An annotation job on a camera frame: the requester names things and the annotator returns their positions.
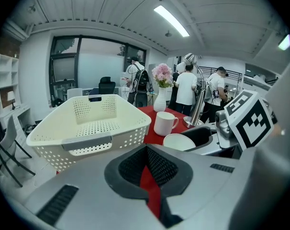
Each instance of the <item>window frame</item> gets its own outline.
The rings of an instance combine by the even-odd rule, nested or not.
[[[61,39],[73,39],[73,38],[78,38],[78,44],[77,44],[77,51],[76,53],[63,53],[63,54],[53,54],[53,52],[55,51],[55,47],[56,47],[56,41],[57,40],[61,40]],[[109,38],[105,38],[105,37],[99,37],[99,36],[86,36],[86,35],[65,35],[65,36],[54,36],[53,38],[53,42],[52,42],[52,46],[50,49],[50,54],[49,54],[49,71],[48,71],[48,75],[49,75],[49,92],[50,92],[50,97],[54,96],[55,97],[55,93],[54,93],[54,86],[55,85],[61,85],[61,84],[66,84],[66,83],[75,83],[76,88],[78,88],[78,61],[79,61],[79,54],[80,54],[80,47],[81,47],[81,42],[83,38],[89,38],[89,39],[98,39],[98,40],[103,40],[103,41],[109,41],[109,42],[113,42],[113,43],[117,43],[117,44],[121,44],[124,45],[124,65],[123,65],[123,71],[126,71],[127,67],[129,65],[126,66],[127,63],[127,56],[128,56],[128,47],[134,48],[134,49],[138,49],[138,50],[142,50],[144,52],[144,62],[140,62],[142,65],[145,66],[146,63],[146,53],[147,50],[143,49],[143,48],[139,48],[137,46],[131,45],[129,43],[125,43],[125,42],[121,42],[118,40],[113,40],[113,39],[109,39]],[[66,80],[66,81],[58,81],[58,82],[52,82],[52,61],[54,59],[61,59],[61,58],[72,58],[75,57],[75,64],[74,64],[74,73],[75,73],[75,79],[74,80]]]

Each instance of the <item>white shirt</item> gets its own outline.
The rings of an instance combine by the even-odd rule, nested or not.
[[[221,98],[220,97],[214,98],[213,91],[217,90],[218,87],[224,88],[225,81],[224,81],[223,77],[221,77],[217,73],[213,73],[210,77],[207,78],[207,80],[211,82],[210,91],[211,91],[212,97],[205,100],[205,102],[220,106],[221,105]]]
[[[196,86],[197,77],[191,72],[183,72],[178,76],[176,84],[179,85],[176,102],[192,105],[194,98],[192,86]]]
[[[138,61],[135,62],[135,64],[138,66],[140,70],[145,70],[145,67],[142,66]],[[135,65],[130,65],[127,67],[126,73],[125,73],[125,78],[129,79],[131,81],[130,86],[129,86],[129,93],[132,93],[132,86],[133,82],[136,76],[136,73],[139,70],[136,68]]]

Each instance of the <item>white plastic basket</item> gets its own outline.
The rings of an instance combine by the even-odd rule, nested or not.
[[[151,118],[116,94],[73,97],[49,114],[27,137],[54,168],[97,153],[141,144]]]

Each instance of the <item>white plate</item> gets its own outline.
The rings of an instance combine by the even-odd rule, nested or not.
[[[195,143],[190,138],[181,134],[170,134],[165,136],[163,146],[180,151],[196,147]]]

